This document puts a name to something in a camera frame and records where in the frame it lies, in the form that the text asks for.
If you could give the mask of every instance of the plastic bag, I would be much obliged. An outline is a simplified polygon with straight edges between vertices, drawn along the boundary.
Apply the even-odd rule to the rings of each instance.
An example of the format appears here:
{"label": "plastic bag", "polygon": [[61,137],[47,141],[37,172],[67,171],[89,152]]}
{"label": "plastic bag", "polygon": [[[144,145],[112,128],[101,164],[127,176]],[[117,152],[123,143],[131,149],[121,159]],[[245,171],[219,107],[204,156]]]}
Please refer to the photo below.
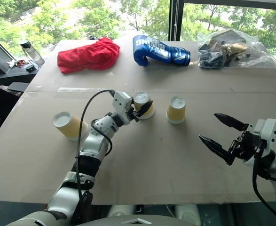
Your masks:
{"label": "plastic bag", "polygon": [[198,66],[264,67],[276,68],[276,59],[270,55],[257,36],[227,28],[208,35],[199,33]]}

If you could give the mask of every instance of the blue boxing glove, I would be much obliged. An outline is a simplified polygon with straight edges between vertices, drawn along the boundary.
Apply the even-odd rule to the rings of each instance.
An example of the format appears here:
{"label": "blue boxing glove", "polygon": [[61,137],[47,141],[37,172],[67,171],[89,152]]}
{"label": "blue boxing glove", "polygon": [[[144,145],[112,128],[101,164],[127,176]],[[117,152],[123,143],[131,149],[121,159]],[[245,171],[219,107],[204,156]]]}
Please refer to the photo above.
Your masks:
{"label": "blue boxing glove", "polygon": [[146,57],[172,63],[176,65],[188,66],[190,63],[190,52],[180,47],[168,46],[159,40],[146,35],[137,35],[133,38],[134,60],[140,66],[148,65]]}

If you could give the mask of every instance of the robotic arm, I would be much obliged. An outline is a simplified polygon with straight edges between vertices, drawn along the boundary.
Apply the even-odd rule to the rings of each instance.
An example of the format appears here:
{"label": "robotic arm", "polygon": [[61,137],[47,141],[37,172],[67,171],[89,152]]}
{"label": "robotic arm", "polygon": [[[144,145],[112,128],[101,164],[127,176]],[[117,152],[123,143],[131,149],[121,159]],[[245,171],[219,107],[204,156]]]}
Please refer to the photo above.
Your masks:
{"label": "robotic arm", "polygon": [[276,135],[276,119],[259,119],[255,127],[245,124],[225,114],[214,114],[222,123],[242,131],[237,140],[233,140],[228,151],[220,144],[207,137],[199,135],[201,141],[215,154],[223,158],[228,165],[232,165],[237,157],[247,166],[253,166],[253,188],[259,199],[275,215],[276,212],[264,201],[257,189],[257,174],[271,181],[276,199],[276,152],[272,145]]}
{"label": "robotic arm", "polygon": [[8,226],[64,226],[84,223],[82,207],[88,209],[92,203],[89,190],[94,186],[95,176],[104,159],[110,139],[123,125],[131,120],[138,121],[150,108],[152,101],[136,112],[132,107],[133,99],[125,92],[110,90],[113,96],[115,113],[108,113],[103,118],[93,120],[88,137],[83,143],[79,156],[79,179],[82,200],[79,203],[79,190],[76,177],[76,163],[67,173],[63,182],[52,196],[48,209],[34,212]]}

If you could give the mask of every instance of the upside-down paper cup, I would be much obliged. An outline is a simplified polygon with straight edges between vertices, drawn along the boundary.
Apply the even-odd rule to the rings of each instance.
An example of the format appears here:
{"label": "upside-down paper cup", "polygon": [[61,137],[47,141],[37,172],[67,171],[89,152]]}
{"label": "upside-down paper cup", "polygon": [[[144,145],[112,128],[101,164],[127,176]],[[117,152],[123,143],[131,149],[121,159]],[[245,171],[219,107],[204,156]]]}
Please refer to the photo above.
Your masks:
{"label": "upside-down paper cup", "polygon": [[[80,120],[72,116],[69,112],[60,112],[54,116],[53,125],[61,131],[69,140],[78,140]],[[81,137],[88,133],[88,125],[83,122],[81,129]]]}
{"label": "upside-down paper cup", "polygon": [[172,97],[166,113],[167,120],[172,124],[180,124],[186,117],[186,102],[181,97]]}
{"label": "upside-down paper cup", "polygon": [[[138,92],[134,95],[134,108],[136,111],[139,111],[141,107],[151,101],[151,98],[148,93],[146,92]],[[153,104],[150,106],[150,108],[145,112],[142,116],[139,117],[139,119],[148,119],[155,113],[155,108]]]}

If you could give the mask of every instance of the table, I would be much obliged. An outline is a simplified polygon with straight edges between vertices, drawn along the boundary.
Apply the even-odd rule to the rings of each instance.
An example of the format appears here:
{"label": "table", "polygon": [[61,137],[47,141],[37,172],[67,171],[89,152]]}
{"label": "table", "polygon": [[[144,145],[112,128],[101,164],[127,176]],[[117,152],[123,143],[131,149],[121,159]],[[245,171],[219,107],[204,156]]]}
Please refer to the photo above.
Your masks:
{"label": "table", "polygon": [[[89,41],[64,40],[57,48],[84,43]],[[94,204],[257,201],[252,169],[240,160],[228,166],[202,144],[198,134],[227,149],[240,133],[220,123],[213,113],[226,113],[247,123],[276,118],[276,69],[203,71],[195,63],[195,42],[166,43],[190,49],[194,64],[183,68],[151,61],[148,67],[140,67],[133,61],[131,41],[120,41],[121,54],[111,69],[62,75],[55,63],[56,50],[0,129],[0,201],[49,201],[71,169],[76,147],[76,142],[53,127],[52,117],[61,111],[80,116],[86,101],[102,88],[129,95],[146,90],[156,112],[116,133],[113,151],[96,175]],[[180,125],[165,118],[169,100],[175,95],[185,98],[187,104],[187,117]],[[85,121],[113,111],[111,102],[110,95],[101,94]],[[258,187],[266,200],[273,200],[268,181],[259,178]]]}

